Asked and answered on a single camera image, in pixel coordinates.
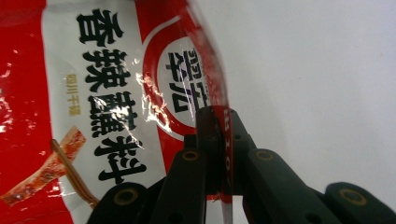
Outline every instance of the red stripe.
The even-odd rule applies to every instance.
[[[34,173],[50,154],[50,109],[41,36],[45,1],[0,4],[0,195]],[[0,202],[1,223],[73,223],[59,185],[48,184],[12,207]]]

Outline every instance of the plastic bag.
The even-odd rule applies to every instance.
[[[76,194],[51,139],[100,199],[163,178],[197,108],[213,105],[231,137],[224,77],[185,1],[0,8],[0,223],[87,221],[93,203]]]

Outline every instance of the screw hole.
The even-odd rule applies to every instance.
[[[308,220],[310,223],[314,223],[314,224],[319,224],[319,223],[321,223],[321,218],[320,218],[320,216],[318,216],[317,214],[314,214],[314,213],[305,214],[305,218],[306,218],[306,220]]]
[[[168,217],[168,221],[172,224],[181,223],[183,221],[183,215],[181,215],[180,213],[172,213]]]
[[[136,189],[122,189],[114,196],[114,203],[120,206],[128,205],[133,203],[138,195]]]

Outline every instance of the white background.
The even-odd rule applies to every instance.
[[[192,2],[256,145],[396,210],[396,1]]]

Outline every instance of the red and white packaging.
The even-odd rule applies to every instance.
[[[0,223],[88,220],[51,139],[101,199],[163,178],[209,105],[231,186],[224,77],[185,1],[6,0],[0,35]],[[231,223],[232,200],[220,197]]]

